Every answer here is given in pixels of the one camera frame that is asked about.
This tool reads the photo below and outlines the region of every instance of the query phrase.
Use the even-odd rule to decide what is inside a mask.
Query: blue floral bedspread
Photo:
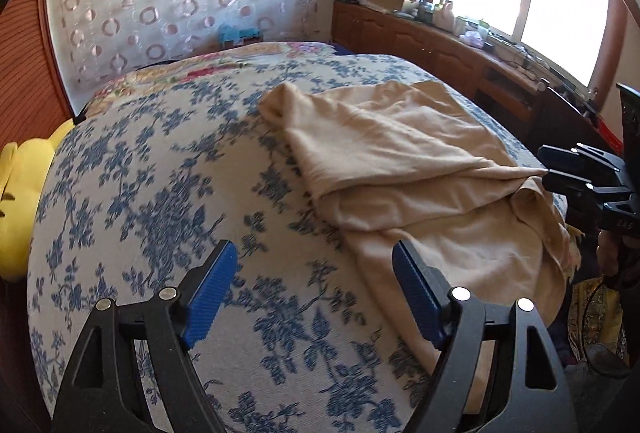
[[[285,80],[321,92],[434,77],[391,56],[236,61],[242,66],[186,63],[196,74],[174,66],[165,88],[132,95],[60,146],[28,279],[31,347],[49,410],[98,299],[148,299],[230,239],[238,273],[209,336],[191,352],[228,431],[402,431],[428,376],[369,296],[340,233],[316,218],[295,161],[256,105]],[[539,166],[451,93],[515,161]],[[136,348],[152,416],[170,431],[145,343]]]

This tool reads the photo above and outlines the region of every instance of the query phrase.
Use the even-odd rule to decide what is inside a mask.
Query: blue floral pattern
[[[238,272],[209,336],[191,352],[228,431],[399,432],[429,377],[371,299],[340,232],[316,217],[290,150],[256,106],[285,80],[319,92],[433,77],[391,56],[238,61],[196,77],[174,65],[169,87],[114,105],[60,146],[28,278],[31,348],[49,410],[98,299],[148,299],[231,239]],[[515,161],[538,165],[451,93]],[[167,429],[145,343],[136,353],[154,421]]]

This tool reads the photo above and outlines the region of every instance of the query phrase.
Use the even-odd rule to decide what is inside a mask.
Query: cable
[[[599,376],[607,377],[608,379],[625,379],[631,370],[627,370],[623,373],[607,373],[606,371],[602,371],[599,368],[596,368],[595,365],[589,359],[589,354],[587,353],[587,347],[584,343],[584,325],[587,322],[587,311],[589,310],[589,305],[593,300],[593,297],[597,294],[598,290],[604,287],[604,281],[601,281],[600,284],[595,288],[595,290],[591,293],[589,298],[587,299],[587,304],[584,306],[584,312],[582,313],[582,326],[580,327],[580,342],[582,344],[582,351],[584,352],[584,358],[587,361],[587,365],[593,369]]]

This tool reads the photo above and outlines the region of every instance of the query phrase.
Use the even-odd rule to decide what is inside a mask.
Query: wood grain panel
[[[47,138],[71,117],[48,37],[45,0],[0,14],[0,146]]]

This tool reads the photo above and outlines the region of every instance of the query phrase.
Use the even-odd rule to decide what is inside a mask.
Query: brown blanket
[[[569,236],[542,188],[544,170],[519,167],[502,142],[435,81],[349,86],[318,95],[284,83],[260,113],[298,161],[318,214],[340,228],[367,285],[412,352],[433,371],[391,266],[411,239],[452,286],[484,301],[536,303],[546,324],[564,296]],[[477,410],[484,348],[467,410]]]

